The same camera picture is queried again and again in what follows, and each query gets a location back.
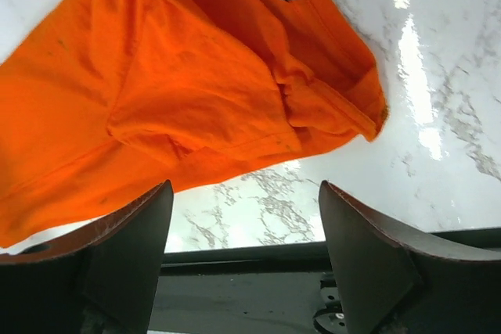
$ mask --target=marble surface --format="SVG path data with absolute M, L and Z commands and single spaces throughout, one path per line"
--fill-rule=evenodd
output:
M 58 1 L 0 0 L 0 59 Z M 322 240 L 323 179 L 427 231 L 501 226 L 501 0 L 334 1 L 377 57 L 382 135 L 178 194 L 167 251 Z

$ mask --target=t-shirt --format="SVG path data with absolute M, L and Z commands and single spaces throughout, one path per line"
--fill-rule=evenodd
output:
M 63 0 L 0 67 L 0 246 L 373 140 L 386 116 L 331 0 Z

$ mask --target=orange shirt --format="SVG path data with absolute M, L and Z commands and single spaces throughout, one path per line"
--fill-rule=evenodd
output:
M 0 246 L 372 140 L 373 55 L 331 0 L 63 0 L 0 67 Z

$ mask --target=white marble table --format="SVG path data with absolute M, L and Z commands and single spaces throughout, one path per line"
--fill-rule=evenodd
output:
M 0 0 L 0 59 L 58 1 Z M 424 230 L 501 226 L 501 0 L 334 1 L 378 59 L 383 134 L 178 194 L 166 250 L 321 240 L 323 179 Z

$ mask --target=orange cloth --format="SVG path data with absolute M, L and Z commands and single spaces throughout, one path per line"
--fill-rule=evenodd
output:
M 63 0 L 0 68 L 0 246 L 372 140 L 373 55 L 331 0 Z

